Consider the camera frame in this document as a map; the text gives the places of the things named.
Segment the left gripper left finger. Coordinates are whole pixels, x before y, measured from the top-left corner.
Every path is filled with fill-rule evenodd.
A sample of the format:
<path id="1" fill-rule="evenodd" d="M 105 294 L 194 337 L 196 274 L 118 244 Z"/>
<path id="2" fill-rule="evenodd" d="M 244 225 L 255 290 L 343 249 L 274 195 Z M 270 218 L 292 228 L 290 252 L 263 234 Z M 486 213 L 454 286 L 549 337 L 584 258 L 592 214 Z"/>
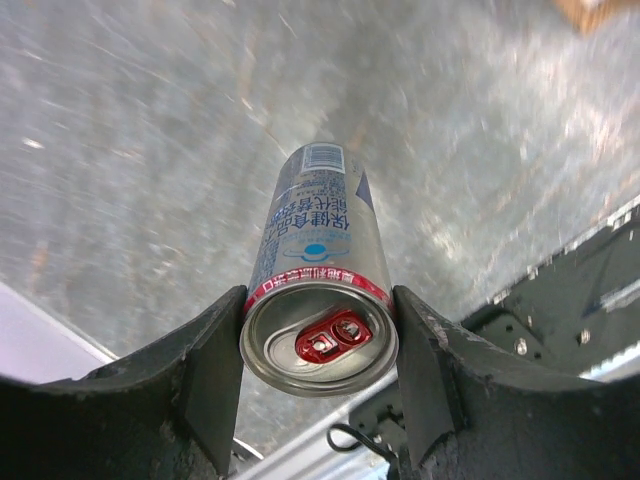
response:
<path id="1" fill-rule="evenodd" d="M 221 479 L 228 475 L 247 289 L 79 380 L 1 380 L 4 479 Z"/>

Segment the silver blue energy can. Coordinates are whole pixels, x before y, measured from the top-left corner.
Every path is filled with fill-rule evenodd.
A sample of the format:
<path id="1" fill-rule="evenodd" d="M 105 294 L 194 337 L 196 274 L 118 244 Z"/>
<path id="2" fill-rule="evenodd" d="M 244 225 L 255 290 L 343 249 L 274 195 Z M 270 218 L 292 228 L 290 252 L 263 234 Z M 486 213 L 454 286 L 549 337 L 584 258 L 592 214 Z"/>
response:
<path id="1" fill-rule="evenodd" d="M 363 163 L 337 144 L 300 147 L 280 171 L 248 287 L 246 366 L 296 396 L 358 392 L 395 363 L 393 310 Z"/>

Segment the wooden compartment tray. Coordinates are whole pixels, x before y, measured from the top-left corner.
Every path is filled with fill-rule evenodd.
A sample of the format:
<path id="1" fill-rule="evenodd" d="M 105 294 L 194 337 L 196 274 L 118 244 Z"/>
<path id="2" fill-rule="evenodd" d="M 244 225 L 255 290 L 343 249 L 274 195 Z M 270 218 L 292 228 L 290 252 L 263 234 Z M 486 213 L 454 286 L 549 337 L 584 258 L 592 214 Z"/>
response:
<path id="1" fill-rule="evenodd" d="M 552 3 L 581 34 L 594 31 L 615 14 L 639 7 L 639 0 L 553 0 Z"/>

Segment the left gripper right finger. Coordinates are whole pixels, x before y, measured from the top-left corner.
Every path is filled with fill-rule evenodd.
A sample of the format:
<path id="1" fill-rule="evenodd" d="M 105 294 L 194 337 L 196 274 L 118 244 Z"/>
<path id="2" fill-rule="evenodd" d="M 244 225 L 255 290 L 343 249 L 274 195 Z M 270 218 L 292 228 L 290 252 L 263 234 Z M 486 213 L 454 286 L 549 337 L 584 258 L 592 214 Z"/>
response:
<path id="1" fill-rule="evenodd" d="M 394 290 L 408 451 L 423 479 L 635 479 L 639 380 L 519 358 Z"/>

